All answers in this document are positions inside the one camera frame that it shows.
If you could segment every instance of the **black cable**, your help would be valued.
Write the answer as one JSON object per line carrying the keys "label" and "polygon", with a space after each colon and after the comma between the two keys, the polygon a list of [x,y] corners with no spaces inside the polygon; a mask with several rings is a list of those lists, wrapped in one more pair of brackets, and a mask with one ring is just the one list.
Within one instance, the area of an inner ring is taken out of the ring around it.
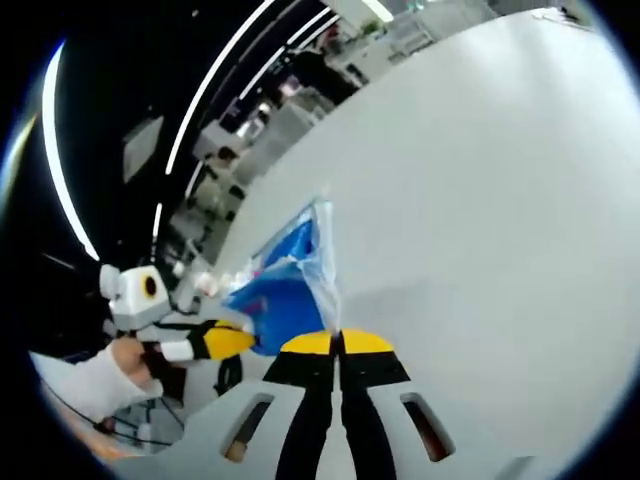
{"label": "black cable", "polygon": [[169,403],[167,403],[167,401],[162,397],[160,397],[160,401],[164,405],[164,408],[166,408],[167,411],[171,414],[171,416],[176,420],[176,422],[178,422],[178,424],[180,425],[180,428],[184,430],[184,422],[180,420],[176,412],[174,412],[173,409],[169,406]]}
{"label": "black cable", "polygon": [[[71,410],[73,413],[75,413],[76,415],[78,415],[80,418],[82,418],[84,421],[88,422],[89,424],[91,424],[91,426],[95,429],[98,429],[100,424],[97,422],[94,422],[93,420],[91,420],[89,417],[87,417],[86,415],[80,413],[78,410],[76,410],[75,408],[73,408],[71,405],[69,405],[66,401],[63,400],[63,398],[58,395],[58,393],[51,388],[51,385],[49,385],[44,379],[41,379],[42,383],[47,387],[47,389],[53,394],[53,396],[55,396],[65,407],[67,407],[69,410]],[[165,442],[156,442],[154,440],[142,440],[139,439],[137,437],[134,437],[132,435],[127,435],[124,433],[120,433],[120,432],[111,432],[112,435],[118,436],[118,437],[122,437],[122,438],[126,438],[128,440],[134,440],[136,442],[140,442],[140,443],[149,443],[151,445],[162,445],[165,447],[170,447],[171,444],[170,443],[165,443]]]}

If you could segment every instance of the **slot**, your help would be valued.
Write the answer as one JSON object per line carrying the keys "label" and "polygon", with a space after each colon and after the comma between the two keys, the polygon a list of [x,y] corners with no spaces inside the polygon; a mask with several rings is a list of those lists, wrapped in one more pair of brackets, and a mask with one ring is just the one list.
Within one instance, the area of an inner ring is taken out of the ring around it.
{"label": "slot", "polygon": [[229,446],[225,449],[224,456],[227,459],[234,463],[242,463],[244,461],[253,434],[256,432],[272,400],[273,398],[270,398],[267,401],[263,400],[258,402],[251,412],[249,412],[249,415],[247,415],[247,418],[238,429],[238,433],[236,433]]}
{"label": "slot", "polygon": [[455,451],[453,443],[426,403],[416,397],[402,403],[418,429],[429,459],[432,462],[440,462],[453,454]]}

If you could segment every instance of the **blue plastic bag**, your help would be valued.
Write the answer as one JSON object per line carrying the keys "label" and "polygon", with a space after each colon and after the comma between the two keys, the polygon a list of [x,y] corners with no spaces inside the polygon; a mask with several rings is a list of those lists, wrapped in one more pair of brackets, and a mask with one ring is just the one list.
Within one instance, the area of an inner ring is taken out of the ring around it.
{"label": "blue plastic bag", "polygon": [[254,256],[257,276],[223,301],[251,318],[254,352],[277,355],[298,335],[337,330],[332,213],[315,201],[296,215]]}

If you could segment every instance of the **white table surface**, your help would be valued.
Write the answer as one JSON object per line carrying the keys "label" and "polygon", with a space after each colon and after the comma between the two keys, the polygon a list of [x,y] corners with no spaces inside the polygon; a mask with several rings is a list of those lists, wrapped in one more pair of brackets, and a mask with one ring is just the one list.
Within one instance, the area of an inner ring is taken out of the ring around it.
{"label": "white table surface", "polygon": [[437,414],[464,412],[559,468],[638,368],[638,107],[598,34],[530,12],[480,25],[288,151],[249,192],[216,269],[242,266],[328,192],[343,325],[392,341]]}

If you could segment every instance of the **led light strip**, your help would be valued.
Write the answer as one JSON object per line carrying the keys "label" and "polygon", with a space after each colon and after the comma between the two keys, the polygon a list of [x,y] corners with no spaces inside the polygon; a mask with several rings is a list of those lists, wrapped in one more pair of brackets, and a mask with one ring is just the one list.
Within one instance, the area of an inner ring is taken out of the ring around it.
{"label": "led light strip", "polygon": [[160,229],[160,217],[162,216],[162,204],[156,205],[156,218],[153,220],[153,239],[158,238],[158,230]]}
{"label": "led light strip", "polygon": [[322,32],[324,32],[327,28],[329,28],[332,24],[337,22],[339,19],[340,19],[340,15],[334,15],[333,17],[331,17],[329,20],[327,20],[325,23],[323,23],[320,28],[318,28],[315,32],[313,32],[304,42],[302,42],[298,46],[298,48],[300,48],[300,49],[305,48],[312,41],[314,41],[318,35],[320,35]]}
{"label": "led light strip", "polygon": [[196,110],[196,107],[200,103],[200,100],[202,99],[202,96],[204,95],[204,92],[207,90],[207,87],[211,83],[211,80],[213,80],[213,77],[215,76],[215,74],[220,69],[220,66],[222,65],[222,62],[224,62],[226,60],[226,58],[229,56],[229,53],[231,53],[231,50],[233,50],[233,47],[236,46],[236,44],[240,41],[242,36],[249,30],[249,28],[251,28],[251,25],[253,25],[256,22],[256,20],[258,20],[258,18],[260,18],[260,16],[274,2],[275,2],[275,0],[265,0],[249,16],[249,18],[247,18],[244,21],[244,23],[240,26],[238,31],[233,35],[233,37],[231,37],[231,40],[229,40],[229,42],[222,49],[222,51],[220,52],[220,55],[218,55],[218,57],[213,62],[213,65],[211,65],[211,68],[209,69],[209,71],[205,75],[204,79],[202,80],[202,83],[200,84],[200,87],[198,87],[198,90],[196,91],[196,94],[193,96],[193,99],[191,100],[191,104],[189,105],[189,108],[187,109],[187,113],[185,114],[184,118],[182,119],[182,123],[180,124],[180,128],[178,129],[178,134],[176,135],[176,139],[173,142],[173,147],[171,147],[171,152],[169,153],[169,160],[167,161],[167,168],[165,168],[165,171],[164,171],[165,175],[171,175],[171,171],[173,170],[173,164],[175,163],[176,156],[178,155],[178,149],[180,148],[180,144],[182,143],[182,139],[184,137],[184,134],[187,131],[187,127],[189,126],[189,122],[191,121],[191,118],[193,117],[193,114],[194,114],[194,112]]}
{"label": "led light strip", "polygon": [[391,20],[393,20],[393,14],[389,10],[387,10],[387,8],[384,5],[382,5],[378,0],[362,0],[362,1],[383,22],[388,23]]}
{"label": "led light strip", "polygon": [[273,62],[275,62],[278,59],[278,57],[283,53],[284,53],[284,47],[280,47],[278,50],[276,50],[276,53],[271,55],[271,58],[269,58],[269,60],[266,61],[266,63],[262,66],[262,68],[258,70],[258,73],[255,74],[255,76],[251,79],[249,84],[246,87],[244,87],[244,90],[242,91],[238,99],[242,100],[244,99],[244,97],[247,96],[247,94],[251,91],[251,89],[255,86],[255,84],[258,83],[258,80],[260,80],[260,77],[264,75],[264,73],[269,69],[269,67],[273,64]]}
{"label": "led light strip", "polygon": [[60,152],[58,150],[58,138],[56,136],[56,116],[55,116],[55,93],[56,80],[58,76],[58,67],[60,64],[60,56],[62,55],[62,47],[64,43],[58,47],[53,58],[49,62],[47,72],[44,76],[44,87],[42,90],[42,127],[44,130],[44,148],[47,154],[47,162],[51,171],[53,185],[58,194],[58,199],[64,210],[64,214],[73,229],[76,237],[84,245],[87,254],[96,261],[99,261],[98,253],[93,248],[87,232],[84,231],[80,218],[73,208],[73,202],[69,195],[69,190],[64,181],[62,174],[62,164],[60,161]]}
{"label": "led light strip", "polygon": [[291,45],[293,42],[295,42],[298,38],[300,38],[302,36],[302,34],[304,32],[309,30],[314,23],[316,23],[318,20],[320,20],[322,17],[324,17],[330,11],[331,11],[331,8],[327,7],[324,10],[322,10],[319,14],[317,14],[315,17],[313,17],[311,20],[309,20],[307,23],[305,23],[302,26],[302,28],[300,28],[300,30],[298,30],[296,33],[291,35],[289,40],[287,40],[287,45]]}

